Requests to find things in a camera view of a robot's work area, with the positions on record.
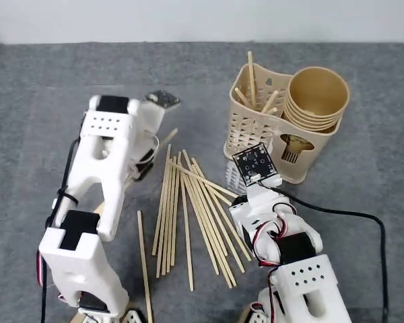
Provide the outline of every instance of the pile of chopsticks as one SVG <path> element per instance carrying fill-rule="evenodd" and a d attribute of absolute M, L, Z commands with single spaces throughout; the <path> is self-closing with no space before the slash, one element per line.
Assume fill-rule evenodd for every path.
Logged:
<path fill-rule="evenodd" d="M 255 83 L 255 69 L 253 67 L 253 54 L 251 52 L 248 52 L 247 57 L 248 57 L 248 74 L 250 77 L 250 94 L 251 94 L 250 101 L 248 101 L 247 97 L 241 92 L 241 90 L 238 87 L 235 87 L 235 92 L 242 101 L 242 104 L 244 104 L 247 108 L 252 110 L 259 110 L 259 107 L 257 106 L 256 103 L 256 83 Z M 266 101 L 265 105 L 261 108 L 259 112 L 266 114 L 273 114 L 277 112 L 278 109 L 276 107 L 270 109 L 276 97 L 278 97 L 278 91 L 274 91 L 271 94 L 271 96 L 269 97 L 269 99 Z"/>
<path fill-rule="evenodd" d="M 232 204 L 222 193 L 233 199 L 237 195 L 207 180 L 196 159 L 190 159 L 185 150 L 179 151 L 177 156 L 171 157 L 171 149 L 172 146 L 169 145 L 166 152 L 162 193 L 160 195 L 152 250 L 152 255 L 157 255 L 156 276 L 159 278 L 160 274 L 165 275 L 169 273 L 171 267 L 175 265 L 178 196 L 181 193 L 190 290 L 194 289 L 194 285 L 187 195 L 193 206 L 214 271 L 218 275 L 220 268 L 226 283 L 229 288 L 232 288 L 236 286 L 236 280 L 226 258 L 228 253 L 232 253 L 242 273 L 245 272 L 245 269 L 232 243 L 230 234 L 225 228 L 225 224 L 246 259 L 251 261 L 250 253 L 239 238 L 234 225 L 220 204 L 220 201 L 227 204 L 228 207 Z M 187 168 L 182 166 L 182 155 L 186 161 Z"/>

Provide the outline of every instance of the bamboo skewer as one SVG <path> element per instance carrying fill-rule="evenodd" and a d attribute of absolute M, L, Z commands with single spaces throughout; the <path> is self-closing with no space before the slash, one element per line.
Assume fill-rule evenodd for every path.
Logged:
<path fill-rule="evenodd" d="M 210 185 L 208 185 L 208 184 L 206 184 L 205 183 L 205 187 L 206 188 L 211 188 L 210 187 Z M 231 201 L 229 201 L 226 197 L 224 197 L 223 195 L 221 195 L 218 191 L 216 191 L 216 190 L 212 190 L 212 191 L 210 191 L 210 192 L 212 192 L 217 198 L 219 198 L 220 200 L 222 200 L 223 202 L 225 202 L 225 204 L 227 204 L 227 206 L 231 206 L 232 205 L 232 202 Z"/>
<path fill-rule="evenodd" d="M 172 158 L 172 161 L 176 163 L 176 156 Z M 170 203 L 169 203 L 169 212 L 168 214 L 168 250 L 166 254 L 166 272 L 170 272 L 170 256 L 172 251 L 172 226 L 174 221 L 174 199 L 175 199 L 175 178 L 176 178 L 176 170 L 172 170 L 171 182 L 169 184 L 170 187 Z"/>
<path fill-rule="evenodd" d="M 211 262 L 213 264 L 214 271 L 218 275 L 219 274 L 218 266 L 217 266 L 217 263 L 215 262 L 214 255 L 213 255 L 213 250 L 211 248 L 211 245 L 209 244 L 207 233 L 206 233 L 205 228 L 203 227 L 203 224 L 201 222 L 201 218 L 200 218 L 200 214 L 199 214 L 199 206 L 196 204 L 196 199 L 195 199 L 195 196 L 194 196 L 194 193 L 193 193 L 193 188 L 190 185 L 189 176 L 185 176 L 185 175 L 181 174 L 181 178 L 184 180 L 184 186 L 187 189 L 187 192 L 189 193 L 190 202 L 191 202 L 191 204 L 193 206 L 193 210 L 195 211 L 197 223 L 199 224 L 199 227 L 201 229 L 202 236 L 203 236 L 203 241 L 205 242 L 205 245 L 207 246 L 208 254 L 209 254 L 209 257 L 210 257 Z"/>
<path fill-rule="evenodd" d="M 197 174 L 197 171 L 192 168 L 189 155 L 187 154 L 187 151 L 185 151 L 185 149 L 182 150 L 182 154 L 184 155 L 184 158 L 186 159 L 187 167 L 189 167 L 189 169 L 190 169 L 194 174 Z M 199 196 L 201 197 L 201 198 L 200 198 L 200 199 L 201 199 L 201 202 L 204 202 L 204 203 L 203 203 L 203 207 L 204 207 L 204 209 L 205 209 L 205 214 L 206 214 L 206 216 L 207 216 L 207 218 L 208 218 L 208 220 L 209 220 L 209 223 L 208 223 L 208 224 L 210 224 L 210 226 L 212 227 L 213 233 L 214 233 L 213 239 L 216 239 L 216 240 L 218 241 L 218 243 L 219 243 L 219 245 L 220 245 L 220 247 L 221 247 L 221 249 L 222 249 L 222 252 L 223 252 L 224 256 L 227 256 L 227 255 L 228 255 L 228 250 L 226 249 L 226 246 L 225 246 L 225 244 L 224 244 L 224 242 L 223 242 L 222 236 L 220 235 L 220 232 L 218 231 L 218 228 L 217 228 L 217 226 L 215 225 L 215 222 L 214 222 L 214 219 L 213 219 L 213 217 L 212 217 L 211 211 L 209 210 L 209 207 L 208 207 L 208 205 L 207 205 L 207 203 L 206 203 L 206 202 L 207 202 L 207 199 L 204 198 L 204 196 L 203 196 L 203 190 L 201 190 L 201 187 L 202 187 L 203 185 L 202 185 L 200 182 L 198 182 L 198 181 L 194 181 L 193 183 L 194 183 L 194 185 L 196 186 L 196 190 L 197 190 Z"/>
<path fill-rule="evenodd" d="M 166 238 L 166 228 L 167 228 L 167 223 L 166 223 L 166 212 L 168 210 L 168 203 L 169 203 L 169 181 L 170 181 L 170 175 L 171 175 L 171 167 L 170 164 L 168 163 L 168 175 L 166 177 L 166 195 L 164 197 L 164 203 L 162 205 L 162 222 L 160 224 L 160 237 L 159 237 L 159 250 L 157 253 L 157 271 L 156 271 L 156 277 L 160 277 L 160 268 L 162 268 L 162 274 L 163 274 L 163 264 L 165 265 L 165 273 L 166 273 L 166 263 L 164 262 L 163 258 L 163 250 L 166 249 L 165 245 L 165 238 Z"/>
<path fill-rule="evenodd" d="M 181 163 L 181 152 L 178 153 L 178 164 Z M 187 251 L 187 271 L 189 272 L 189 287 L 193 291 L 193 268 L 191 264 L 191 245 L 190 245 L 190 229 L 189 229 L 189 215 L 187 214 L 187 199 L 186 199 L 186 188 L 184 185 L 184 176 L 180 176 L 181 183 L 181 199 L 182 208 L 184 210 L 184 230 L 186 235 L 186 251 Z"/>
<path fill-rule="evenodd" d="M 162 142 L 161 142 L 160 145 L 159 145 L 159 149 L 158 149 L 158 150 L 161 150 L 161 148 L 163 148 L 163 147 L 165 146 L 165 144 L 167 144 L 169 141 L 171 141 L 171 139 L 176 135 L 177 132 L 178 132 L 178 128 L 175 128 L 174 130 L 172 130 L 172 131 L 170 132 L 170 134 L 167 135 L 167 136 L 162 140 Z M 128 189 L 128 188 L 130 187 L 130 185 L 132 185 L 132 183 L 133 183 L 132 177 L 127 178 L 127 179 L 125 180 L 125 186 L 124 186 L 125 188 L 124 188 L 124 189 L 125 189 L 125 190 Z M 97 213 L 97 214 L 99 214 L 100 216 L 102 216 L 103 204 L 104 204 L 104 201 L 101 202 L 101 203 L 96 207 L 96 209 L 94 210 L 94 212 Z"/>
<path fill-rule="evenodd" d="M 171 145 L 168 146 L 168 151 L 166 152 L 166 161 L 170 158 L 170 148 Z M 164 164 L 164 174 L 163 174 L 163 184 L 162 184 L 162 192 L 160 193 L 160 203 L 159 203 L 159 211 L 157 214 L 157 223 L 156 223 L 156 232 L 154 233 L 154 243 L 153 243 L 153 250 L 151 251 L 151 255 L 155 256 L 157 252 L 158 242 L 159 242 L 159 231 L 160 231 L 160 224 L 162 222 L 162 209 L 163 203 L 165 203 L 165 191 L 166 188 L 166 178 L 168 177 L 168 164 Z"/>
<path fill-rule="evenodd" d="M 190 159 L 189 159 L 186 151 L 183 150 L 182 152 L 191 169 Z M 197 196 L 197 203 L 199 204 L 199 209 L 201 210 L 201 220 L 202 220 L 203 225 L 205 226 L 205 230 L 206 230 L 208 238 L 211 242 L 213 252 L 220 265 L 220 269 L 222 270 L 226 283 L 228 284 L 229 288 L 232 288 L 232 286 L 236 286 L 236 281 L 235 281 L 234 275 L 232 274 L 232 271 L 230 270 L 226 257 L 224 255 L 224 253 L 222 252 L 222 247 L 220 244 L 220 240 L 222 240 L 222 237 L 220 236 L 220 233 L 218 233 L 218 231 L 214 230 L 214 228 L 217 228 L 217 227 L 215 226 L 215 223 L 213 222 L 211 212 L 209 211 L 206 200 L 203 198 L 203 194 L 201 192 L 199 182 L 196 181 L 194 178 L 190 179 L 190 181 L 193 185 L 193 190 L 195 192 L 195 195 Z"/>
<path fill-rule="evenodd" d="M 208 240 L 210 241 L 211 247 L 213 249 L 215 259 L 217 259 L 220 269 L 222 270 L 224 279 L 226 280 L 226 283 L 228 284 L 228 287 L 232 288 L 232 283 L 230 281 L 229 273 L 227 272 L 227 270 L 225 268 L 224 263 L 226 262 L 226 260 L 224 260 L 224 255 L 222 253 L 222 249 L 220 248 L 220 245 L 218 244 L 218 241 L 216 240 L 214 233 L 212 232 L 211 226 L 208 224 L 209 220 L 203 214 L 204 213 L 203 203 L 201 202 L 200 195 L 197 193 L 196 184 L 192 183 L 191 185 L 193 185 L 193 190 L 195 192 L 195 195 L 197 196 L 196 203 L 198 204 L 201 223 L 202 223 L 202 226 L 205 228 L 205 231 L 207 232 L 207 237 L 208 237 Z"/>
<path fill-rule="evenodd" d="M 248 52 L 248 72 L 250 74 L 251 104 L 256 108 L 255 69 L 253 68 L 253 53 Z"/>
<path fill-rule="evenodd" d="M 277 111 L 278 111 L 278 109 L 276 107 L 274 107 L 274 108 L 268 110 L 267 114 L 273 114 L 273 113 L 276 113 Z"/>
<path fill-rule="evenodd" d="M 269 97 L 267 103 L 265 104 L 265 106 L 262 109 L 262 113 L 267 113 L 269 107 L 272 105 L 272 103 L 274 102 L 274 100 L 276 99 L 276 97 L 278 96 L 278 91 L 274 91 L 274 93 L 271 94 L 271 96 Z"/>
<path fill-rule="evenodd" d="M 152 310 L 151 310 L 151 298 L 149 296 L 147 262 L 145 260 L 145 247 L 143 245 L 143 228 L 142 228 L 142 214 L 141 214 L 141 211 L 137 212 L 137 226 L 138 226 L 138 229 L 139 229 L 139 246 L 141 247 L 143 287 L 145 289 L 145 302 L 147 303 L 148 323 L 152 323 L 153 322 L 153 314 L 152 314 Z"/>
<path fill-rule="evenodd" d="M 213 193 L 214 189 L 212 187 L 209 187 L 208 190 Z M 241 238 L 239 237 L 239 235 L 236 233 L 236 229 L 235 227 L 232 225 L 232 223 L 229 220 L 229 217 L 226 215 L 226 212 L 223 210 L 222 206 L 220 205 L 220 202 L 217 199 L 213 199 L 214 203 L 218 209 L 218 211 L 220 211 L 220 213 L 222 214 L 223 220 L 226 222 L 226 224 L 229 227 L 229 230 L 232 232 L 232 235 L 234 236 L 236 242 L 238 243 L 238 245 L 241 248 L 242 253 L 245 255 L 245 257 L 247 258 L 248 261 L 251 261 L 251 256 L 250 253 L 247 250 L 247 247 L 244 245 L 244 243 L 242 242 Z"/>
<path fill-rule="evenodd" d="M 193 165 L 194 165 L 196 171 L 199 173 L 199 175 L 202 176 L 202 177 L 204 177 L 203 172 L 202 172 L 201 168 L 199 167 L 199 165 L 198 165 L 196 159 L 195 159 L 195 158 L 192 158 L 191 160 L 192 160 L 192 162 L 193 162 Z M 245 269 L 244 269 L 244 266 L 242 265 L 241 259 L 240 259 L 240 257 L 238 256 L 238 254 L 236 253 L 234 244 L 232 243 L 232 241 L 231 241 L 231 239 L 230 239 L 230 236 L 229 236 L 228 232 L 226 231 L 226 229 L 225 229 L 225 227 L 224 227 L 224 225 L 223 225 L 223 222 L 222 222 L 222 220 L 220 219 L 220 216 L 218 215 L 218 212 L 217 212 L 217 210 L 215 209 L 215 207 L 214 207 L 214 205 L 213 205 L 213 202 L 212 202 L 212 200 L 211 200 L 211 197 L 212 197 L 213 199 L 214 199 L 215 197 L 214 197 L 214 196 L 211 196 L 211 197 L 210 197 L 210 195 L 209 195 L 209 193 L 208 193 L 206 187 L 203 187 L 203 193 L 205 194 L 205 196 L 206 196 L 206 198 L 207 198 L 207 201 L 208 201 L 208 204 L 209 204 L 209 206 L 211 207 L 211 210 L 213 211 L 215 220 L 217 221 L 217 223 L 218 223 L 218 225 L 219 225 L 219 227 L 220 227 L 220 229 L 221 229 L 221 231 L 222 231 L 222 233 L 223 233 L 223 236 L 224 236 L 224 238 L 226 239 L 226 242 L 227 242 L 228 245 L 229 245 L 229 249 L 230 249 L 230 251 L 232 252 L 232 254 L 234 255 L 234 258 L 235 258 L 235 260 L 236 260 L 236 263 L 237 263 L 238 266 L 240 267 L 241 273 L 245 273 Z"/>
<path fill-rule="evenodd" d="M 191 178 L 196 178 L 197 180 L 200 180 L 208 185 L 210 185 L 211 187 L 215 188 L 216 190 L 219 190 L 220 192 L 223 192 L 229 196 L 231 196 L 233 199 L 236 199 L 238 197 L 237 194 L 230 192 L 229 190 L 226 190 L 225 188 L 222 188 L 220 185 L 217 185 L 216 183 L 210 182 L 209 180 L 200 177 L 199 175 L 196 175 L 192 172 L 190 172 L 189 170 L 186 170 L 184 167 L 179 166 L 177 164 L 174 164 L 173 162 L 169 161 L 169 164 L 175 168 L 177 168 L 178 170 L 180 170 L 181 172 L 183 172 L 186 175 L 189 175 Z"/>
<path fill-rule="evenodd" d="M 244 105 L 251 109 L 251 104 L 250 102 L 247 100 L 247 98 L 245 97 L 245 95 L 241 92 L 240 89 L 238 89 L 237 87 L 235 87 L 235 92 L 236 94 L 238 94 L 238 97 L 241 99 L 242 103 L 244 103 Z"/>
<path fill-rule="evenodd" d="M 178 152 L 177 160 L 181 158 L 181 151 Z M 176 216 L 178 213 L 178 196 L 180 194 L 180 172 L 176 170 L 175 175 L 175 195 L 174 195 L 174 212 L 172 218 L 172 250 L 170 253 L 170 265 L 175 266 L 175 251 L 176 251 Z"/>

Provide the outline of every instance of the white wire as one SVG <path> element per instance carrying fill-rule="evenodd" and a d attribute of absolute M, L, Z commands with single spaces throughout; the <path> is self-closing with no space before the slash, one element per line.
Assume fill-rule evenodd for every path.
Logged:
<path fill-rule="evenodd" d="M 148 158 L 146 158 L 146 160 L 143 159 L 143 160 L 138 161 L 137 162 L 138 164 L 144 164 L 144 163 L 150 162 L 156 156 L 156 154 L 159 150 L 160 140 L 158 139 L 158 137 L 155 134 L 152 134 L 152 139 L 156 140 L 156 148 L 154 148 L 154 152 Z"/>

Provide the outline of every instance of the wire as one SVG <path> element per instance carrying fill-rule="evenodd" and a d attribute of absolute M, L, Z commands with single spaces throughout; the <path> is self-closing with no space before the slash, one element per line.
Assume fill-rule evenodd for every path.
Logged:
<path fill-rule="evenodd" d="M 389 291 L 388 291 L 388 273 L 387 273 L 387 265 L 386 265 L 386 229 L 384 227 L 384 223 L 378 217 L 361 212 L 353 212 L 353 211 L 342 211 L 342 210 L 334 210 L 334 209 L 326 209 L 324 207 L 318 207 L 316 205 L 312 205 L 310 203 L 304 202 L 297 197 L 291 195 L 284 190 L 276 187 L 268 187 L 258 182 L 258 184 L 266 189 L 272 190 L 276 193 L 282 194 L 289 199 L 308 207 L 309 209 L 313 209 L 316 211 L 320 211 L 323 213 L 332 213 L 332 214 L 342 214 L 342 215 L 351 215 L 354 217 L 362 217 L 364 219 L 371 219 L 375 221 L 380 227 L 380 261 L 382 264 L 382 289 L 383 289 L 383 312 L 382 312 L 382 323 L 388 322 L 389 317 Z"/>
<path fill-rule="evenodd" d="M 270 223 L 274 223 L 274 224 L 277 226 L 278 232 L 280 233 L 280 229 L 278 228 L 278 225 L 277 225 L 275 222 L 273 222 L 273 221 L 266 221 L 266 222 L 264 222 L 262 225 L 260 225 L 260 226 L 257 228 L 256 233 L 255 233 L 255 236 L 253 237 L 253 240 L 252 240 L 253 252 L 254 252 L 254 254 L 255 254 L 256 259 L 259 261 L 259 266 L 278 266 L 278 264 L 277 264 L 276 262 L 271 262 L 271 261 L 262 260 L 261 257 L 257 254 L 256 248 L 255 248 L 256 243 L 257 243 L 257 241 L 259 240 L 259 236 L 260 236 L 262 230 L 263 230 L 268 224 L 270 224 Z"/>
<path fill-rule="evenodd" d="M 75 147 L 79 144 L 79 138 L 75 139 L 69 149 L 69 153 L 67 154 L 67 161 L 66 161 L 66 166 L 65 166 L 65 171 L 63 174 L 63 180 L 61 181 L 61 187 L 58 190 L 57 194 L 57 201 L 55 202 L 54 209 L 51 212 L 51 215 L 46 219 L 45 221 L 45 229 L 50 227 L 53 222 L 55 215 L 57 214 L 61 201 L 63 200 L 63 197 L 67 197 L 68 199 L 71 199 L 73 202 L 77 201 L 73 196 L 69 195 L 66 193 L 66 188 L 67 188 L 67 180 L 69 179 L 69 173 L 70 173 L 70 167 L 72 164 L 72 159 L 73 159 L 73 153 L 75 151 Z M 47 279 L 48 279 L 48 271 L 46 269 L 46 261 L 43 259 L 42 255 L 38 251 L 37 253 L 37 259 L 36 259 L 36 264 L 37 264 L 37 277 L 38 277 L 38 282 L 40 283 L 39 285 L 42 286 L 42 307 L 40 311 L 40 322 L 44 323 L 45 322 L 45 314 L 46 314 L 46 289 L 47 289 Z"/>
<path fill-rule="evenodd" d="M 87 316 L 89 319 L 93 320 L 95 323 L 99 323 L 99 321 L 97 321 L 97 319 L 95 319 L 94 316 L 91 316 L 91 315 L 88 315 L 88 314 L 86 314 L 86 316 Z"/>
<path fill-rule="evenodd" d="M 138 164 L 145 164 L 145 163 L 147 163 L 147 162 L 150 162 L 151 160 L 153 160 L 153 158 L 156 156 L 156 154 L 157 154 L 157 152 L 158 152 L 158 150 L 159 150 L 159 146 L 160 146 L 160 140 L 159 140 L 159 138 L 156 136 L 156 135 L 153 135 L 152 134 L 152 139 L 155 139 L 156 140 L 156 148 L 154 148 L 154 151 L 153 151 L 153 153 L 150 155 L 150 156 L 148 156 L 147 158 L 145 158 L 145 159 L 143 159 L 143 160 L 139 160 L 137 163 Z"/>
<path fill-rule="evenodd" d="M 276 271 L 279 266 L 271 269 L 268 273 L 268 288 L 269 288 L 269 304 L 271 306 L 271 323 L 275 323 L 275 306 L 274 306 L 274 299 L 272 296 L 272 284 L 271 284 L 271 275 L 274 271 Z"/>
<path fill-rule="evenodd" d="M 289 208 L 291 208 L 292 209 L 292 213 L 294 214 L 294 215 L 296 215 L 296 208 L 292 205 L 292 204 L 290 204 L 290 203 L 286 203 L 286 202 L 278 202 L 278 203 L 275 203 L 273 206 L 272 206 L 272 211 L 273 212 L 275 212 L 275 207 L 277 206 L 277 205 L 286 205 L 286 206 L 288 206 Z"/>

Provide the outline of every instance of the black cable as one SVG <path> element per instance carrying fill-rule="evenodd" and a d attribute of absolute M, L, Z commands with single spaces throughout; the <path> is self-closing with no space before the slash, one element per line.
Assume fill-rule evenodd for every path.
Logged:
<path fill-rule="evenodd" d="M 272 206 L 272 211 L 273 211 L 273 212 L 275 212 L 275 207 L 276 207 L 277 205 L 286 205 L 286 206 L 288 206 L 289 208 L 292 209 L 292 213 L 293 213 L 294 215 L 296 215 L 296 208 L 295 208 L 292 204 L 289 204 L 289 203 L 286 203 L 286 202 L 278 202 L 278 203 L 275 203 L 275 204 Z"/>
<path fill-rule="evenodd" d="M 67 161 L 66 161 L 65 171 L 63 173 L 63 180 L 61 181 L 61 187 L 57 192 L 57 194 L 58 194 L 57 201 L 55 202 L 55 206 L 54 206 L 53 211 L 51 212 L 51 215 L 45 221 L 45 229 L 50 227 L 53 224 L 55 215 L 59 211 L 63 197 L 67 197 L 68 199 L 71 199 L 76 205 L 78 204 L 78 200 L 74 196 L 71 196 L 70 194 L 66 193 L 67 180 L 69 179 L 69 173 L 70 173 L 70 167 L 72 164 L 73 153 L 75 151 L 75 147 L 77 144 L 79 144 L 79 138 L 75 139 L 72 142 L 70 149 L 69 149 L 69 153 L 67 154 Z M 46 269 L 46 261 L 42 257 L 42 307 L 41 307 L 41 313 L 40 313 L 40 322 L 41 323 L 45 322 L 47 279 L 48 279 L 48 271 Z"/>
<path fill-rule="evenodd" d="M 289 199 L 308 207 L 309 209 L 313 209 L 316 211 L 320 211 L 323 213 L 332 213 L 332 214 L 342 214 L 342 215 L 352 215 L 354 217 L 363 217 L 365 219 L 371 219 L 380 227 L 380 259 L 382 263 L 382 288 L 383 288 L 383 313 L 382 313 L 382 323 L 388 322 L 389 316 L 389 291 L 388 291 L 388 272 L 387 272 L 387 265 L 386 265 L 386 229 L 384 228 L 384 223 L 378 217 L 374 215 L 361 213 L 361 212 L 353 212 L 353 211 L 342 211 L 342 210 L 333 210 L 333 209 L 326 209 L 324 207 L 318 207 L 316 205 L 312 205 L 310 203 L 304 202 L 297 197 L 291 195 L 290 193 L 281 190 L 280 188 L 276 187 L 268 187 L 263 185 L 262 183 L 258 182 L 258 184 L 262 187 L 265 187 L 269 190 L 272 190 L 276 193 L 282 194 Z"/>

